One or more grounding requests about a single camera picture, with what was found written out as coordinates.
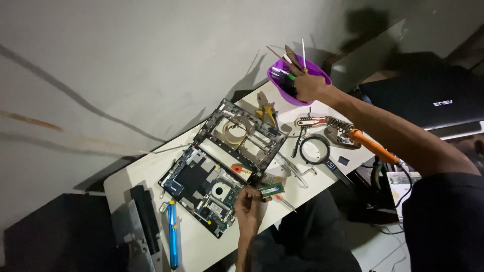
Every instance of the green ram module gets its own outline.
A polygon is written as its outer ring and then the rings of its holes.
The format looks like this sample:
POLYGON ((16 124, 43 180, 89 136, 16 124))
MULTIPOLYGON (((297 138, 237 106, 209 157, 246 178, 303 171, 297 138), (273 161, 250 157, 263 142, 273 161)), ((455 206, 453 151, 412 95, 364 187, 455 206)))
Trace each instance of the green ram module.
POLYGON ((265 186, 259 189, 262 193, 262 198, 266 198, 268 196, 280 194, 284 192, 284 186, 282 183, 271 184, 269 186, 265 186))

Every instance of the orange soldering iron handle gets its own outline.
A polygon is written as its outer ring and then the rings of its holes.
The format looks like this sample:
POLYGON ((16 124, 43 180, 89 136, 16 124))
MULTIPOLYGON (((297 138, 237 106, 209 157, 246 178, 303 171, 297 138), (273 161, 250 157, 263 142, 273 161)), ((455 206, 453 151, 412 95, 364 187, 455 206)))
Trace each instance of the orange soldering iron handle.
POLYGON ((399 161, 397 157, 393 156, 381 145, 363 136, 363 133, 361 132, 361 130, 352 129, 349 132, 348 136, 350 140, 361 143, 361 145, 366 147, 376 156, 380 157, 384 162, 387 162, 393 165, 399 161))

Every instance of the magnifying glass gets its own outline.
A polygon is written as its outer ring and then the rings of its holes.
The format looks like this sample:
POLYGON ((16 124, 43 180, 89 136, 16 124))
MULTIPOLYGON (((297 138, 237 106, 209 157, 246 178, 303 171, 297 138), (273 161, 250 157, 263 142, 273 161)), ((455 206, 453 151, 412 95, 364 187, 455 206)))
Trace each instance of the magnifying glass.
POLYGON ((348 188, 353 187, 353 183, 349 178, 331 161, 330 144, 325 138, 313 135, 304 139, 299 146, 299 152, 301 158, 303 158, 307 164, 324 164, 337 178, 341 179, 348 188))

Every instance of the blue desoldering pump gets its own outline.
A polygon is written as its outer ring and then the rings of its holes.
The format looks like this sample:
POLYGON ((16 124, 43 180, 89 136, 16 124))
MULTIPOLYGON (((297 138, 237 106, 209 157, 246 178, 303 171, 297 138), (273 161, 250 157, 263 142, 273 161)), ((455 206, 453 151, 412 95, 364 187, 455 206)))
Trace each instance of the blue desoldering pump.
POLYGON ((170 268, 175 270, 178 267, 178 252, 177 252, 177 224, 175 221, 175 201, 171 200, 168 203, 168 221, 170 225, 170 268))

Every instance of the asus logo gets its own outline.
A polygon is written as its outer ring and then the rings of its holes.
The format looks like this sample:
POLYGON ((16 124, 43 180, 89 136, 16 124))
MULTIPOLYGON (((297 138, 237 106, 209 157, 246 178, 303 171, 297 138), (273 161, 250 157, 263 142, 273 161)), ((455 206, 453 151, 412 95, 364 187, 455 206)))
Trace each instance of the asus logo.
POLYGON ((445 101, 442 101, 442 102, 435 102, 434 103, 434 106, 448 105, 448 104, 452 104, 452 100, 445 100, 445 101))

